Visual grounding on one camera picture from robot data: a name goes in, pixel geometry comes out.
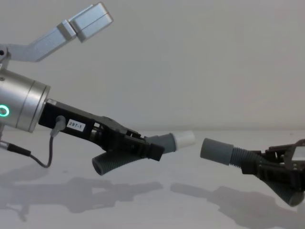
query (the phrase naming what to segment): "light indicator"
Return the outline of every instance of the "light indicator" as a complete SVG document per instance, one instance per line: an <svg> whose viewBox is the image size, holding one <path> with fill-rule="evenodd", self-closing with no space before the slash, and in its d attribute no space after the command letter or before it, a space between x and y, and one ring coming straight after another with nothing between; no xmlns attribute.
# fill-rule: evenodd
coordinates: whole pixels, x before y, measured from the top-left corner
<svg viewBox="0 0 305 229"><path fill-rule="evenodd" d="M0 117L6 117L10 114L10 110L6 105L0 105Z"/></svg>

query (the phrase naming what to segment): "cable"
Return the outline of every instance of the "cable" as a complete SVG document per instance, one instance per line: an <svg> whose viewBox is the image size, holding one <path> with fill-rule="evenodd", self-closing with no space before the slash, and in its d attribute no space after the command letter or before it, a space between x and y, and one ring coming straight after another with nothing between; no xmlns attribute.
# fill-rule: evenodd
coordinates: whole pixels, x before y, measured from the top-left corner
<svg viewBox="0 0 305 229"><path fill-rule="evenodd" d="M31 154L30 150L21 148L19 146L16 146L14 144L8 143L8 142L4 142L4 141L0 141L0 148L6 149L8 151L17 153L17 154L21 154L24 156L28 156L30 158L32 158L34 161L36 161L41 167L43 168L49 168L51 166L52 163L52 159L53 159L53 139L54 137L62 130L64 130L66 127L66 119L63 116L58 116L56 118L56 124L55 127L52 129L51 133L50 133L50 142L49 142L49 159L48 159L48 163L44 164L42 163L37 157L33 156Z"/></svg>
<svg viewBox="0 0 305 229"><path fill-rule="evenodd" d="M46 165L44 163L42 163L37 157L33 156L32 154L29 156L43 168L49 168L51 166L52 159L53 159L53 139L54 139L54 137L51 136L50 141L49 141L49 160Z"/></svg>

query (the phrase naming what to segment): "ribbed bellows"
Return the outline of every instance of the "ribbed bellows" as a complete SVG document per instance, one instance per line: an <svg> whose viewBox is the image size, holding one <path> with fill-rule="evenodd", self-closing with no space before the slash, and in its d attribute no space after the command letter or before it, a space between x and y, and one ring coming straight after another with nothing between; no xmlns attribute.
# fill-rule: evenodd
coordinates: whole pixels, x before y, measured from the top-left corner
<svg viewBox="0 0 305 229"><path fill-rule="evenodd" d="M263 157L254 154L251 151L234 147L231 155L230 165L240 168L242 166L242 162L267 162Z"/></svg>
<svg viewBox="0 0 305 229"><path fill-rule="evenodd" d="M104 175L118 167L142 159L141 157L127 153L104 153L92 159L95 171Z"/></svg>
<svg viewBox="0 0 305 229"><path fill-rule="evenodd" d="M275 182L265 182L284 202L295 207L304 200L304 192L296 192L288 185L281 185Z"/></svg>

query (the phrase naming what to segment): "green led ring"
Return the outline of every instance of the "green led ring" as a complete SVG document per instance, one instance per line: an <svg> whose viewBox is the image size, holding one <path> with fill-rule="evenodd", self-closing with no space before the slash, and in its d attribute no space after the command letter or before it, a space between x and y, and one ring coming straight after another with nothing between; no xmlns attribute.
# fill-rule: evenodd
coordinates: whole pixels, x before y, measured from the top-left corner
<svg viewBox="0 0 305 229"><path fill-rule="evenodd" d="M0 109L4 109L6 111L5 114L0 114L0 117L6 117L10 114L10 110L6 105L0 105Z"/></svg>

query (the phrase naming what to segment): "label sticker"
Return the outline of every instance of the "label sticker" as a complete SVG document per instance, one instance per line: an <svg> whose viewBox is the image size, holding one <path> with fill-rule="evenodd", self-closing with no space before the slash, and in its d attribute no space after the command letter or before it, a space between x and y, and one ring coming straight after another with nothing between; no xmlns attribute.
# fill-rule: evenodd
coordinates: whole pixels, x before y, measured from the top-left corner
<svg viewBox="0 0 305 229"><path fill-rule="evenodd" d="M77 122L77 121L72 120L72 119L70 119L68 121L68 124L67 124L68 128L71 128L71 129L74 129L74 130L78 130L78 131L81 131L81 132L84 131L85 126L86 125L84 123L80 123L80 122Z"/></svg>

